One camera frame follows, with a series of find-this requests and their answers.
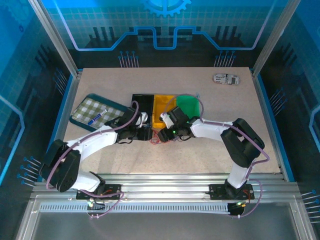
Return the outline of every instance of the orange container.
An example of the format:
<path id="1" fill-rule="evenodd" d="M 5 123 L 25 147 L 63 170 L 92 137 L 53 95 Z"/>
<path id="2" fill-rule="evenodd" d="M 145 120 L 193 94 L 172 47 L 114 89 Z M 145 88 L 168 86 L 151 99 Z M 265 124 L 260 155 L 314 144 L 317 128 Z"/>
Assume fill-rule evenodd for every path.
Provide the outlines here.
<path id="1" fill-rule="evenodd" d="M 166 124 L 163 121 L 160 121 L 160 114 L 165 111 L 167 103 L 174 97 L 174 95 L 154 95 L 153 100 L 153 111 L 152 111 L 152 127 L 155 129 L 163 129 L 166 127 Z M 171 110 L 177 106 L 177 99 L 175 98 L 170 105 L 167 107 L 167 111 Z"/>

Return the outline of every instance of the green container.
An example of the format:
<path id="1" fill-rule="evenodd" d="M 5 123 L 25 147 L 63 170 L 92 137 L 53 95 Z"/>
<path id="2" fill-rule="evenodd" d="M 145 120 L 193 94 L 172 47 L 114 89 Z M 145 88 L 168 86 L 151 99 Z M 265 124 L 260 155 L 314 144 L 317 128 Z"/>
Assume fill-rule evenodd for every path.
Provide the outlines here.
<path id="1" fill-rule="evenodd" d="M 176 105 L 189 117 L 199 117 L 199 101 L 193 96 L 178 96 Z"/>

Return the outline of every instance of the blue glass wall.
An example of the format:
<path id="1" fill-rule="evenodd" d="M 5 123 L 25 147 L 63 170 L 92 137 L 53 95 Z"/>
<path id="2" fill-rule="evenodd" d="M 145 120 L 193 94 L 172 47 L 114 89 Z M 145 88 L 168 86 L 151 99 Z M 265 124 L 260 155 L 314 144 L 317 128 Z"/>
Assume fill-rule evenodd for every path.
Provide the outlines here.
<path id="1" fill-rule="evenodd" d="M 294 178 L 302 193 L 312 189 L 320 192 L 319 9 L 317 0 L 301 1 L 261 71 Z"/>
<path id="2" fill-rule="evenodd" d="M 140 67 L 212 67 L 220 50 L 252 67 L 287 0 L 43 2 L 79 68 L 120 67 L 120 51 Z"/>
<path id="3" fill-rule="evenodd" d="M 0 0 L 0 32 L 0 239 L 14 239 L 31 192 L 17 174 L 43 158 L 69 72 L 28 1 Z"/>

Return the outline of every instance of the checkered cloth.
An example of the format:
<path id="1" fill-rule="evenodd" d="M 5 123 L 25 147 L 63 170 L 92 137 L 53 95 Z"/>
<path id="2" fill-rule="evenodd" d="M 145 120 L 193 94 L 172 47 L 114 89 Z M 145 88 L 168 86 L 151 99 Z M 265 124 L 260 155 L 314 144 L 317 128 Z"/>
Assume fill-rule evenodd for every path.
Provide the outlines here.
<path id="1" fill-rule="evenodd" d="M 99 101 L 93 100 L 87 97 L 72 113 L 71 117 L 83 124 L 88 124 L 90 120 L 96 117 L 103 110 L 107 109 L 108 111 L 100 117 L 96 122 L 92 123 L 90 127 L 99 129 L 102 127 L 105 122 L 108 122 L 117 117 L 121 117 L 124 112 L 113 107 L 110 107 L 106 104 L 103 104 Z"/>

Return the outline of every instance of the beige table surface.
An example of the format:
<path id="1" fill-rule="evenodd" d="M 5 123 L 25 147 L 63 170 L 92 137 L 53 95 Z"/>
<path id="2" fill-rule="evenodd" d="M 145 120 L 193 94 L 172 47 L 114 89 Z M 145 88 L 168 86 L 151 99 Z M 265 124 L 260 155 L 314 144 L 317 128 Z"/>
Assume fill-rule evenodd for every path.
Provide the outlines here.
<path id="1" fill-rule="evenodd" d="M 212 80 L 216 73 L 236 74 L 240 85 L 216 84 Z M 243 118 L 262 138 L 271 160 L 258 164 L 253 172 L 279 172 L 248 67 L 85 68 L 72 111 L 90 93 L 125 106 L 130 105 L 132 94 L 199 93 L 203 118 L 221 122 Z M 69 122 L 64 140 L 88 133 Z M 103 148 L 85 159 L 81 169 L 96 173 L 229 173 L 232 163 L 224 144 L 207 138 L 158 145 L 136 140 Z"/>

